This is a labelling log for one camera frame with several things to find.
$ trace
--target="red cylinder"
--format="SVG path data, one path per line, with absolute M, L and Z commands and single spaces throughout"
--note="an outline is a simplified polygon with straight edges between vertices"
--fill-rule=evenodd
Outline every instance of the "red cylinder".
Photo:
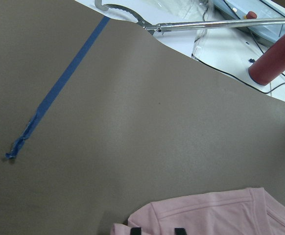
M 267 85 L 284 70 L 285 34 L 249 67 L 248 72 L 255 82 Z

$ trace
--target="metal rod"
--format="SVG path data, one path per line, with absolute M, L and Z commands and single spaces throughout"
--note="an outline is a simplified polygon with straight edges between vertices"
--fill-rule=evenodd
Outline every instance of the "metal rod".
M 270 24 L 285 24 L 285 18 L 250 19 L 250 20 L 226 20 L 226 21 L 206 21 L 206 22 L 186 22 L 186 23 L 158 23 L 156 25 L 145 26 L 147 31 L 170 32 L 182 30 L 198 30 L 206 28 L 236 28 L 247 26 L 259 26 Z

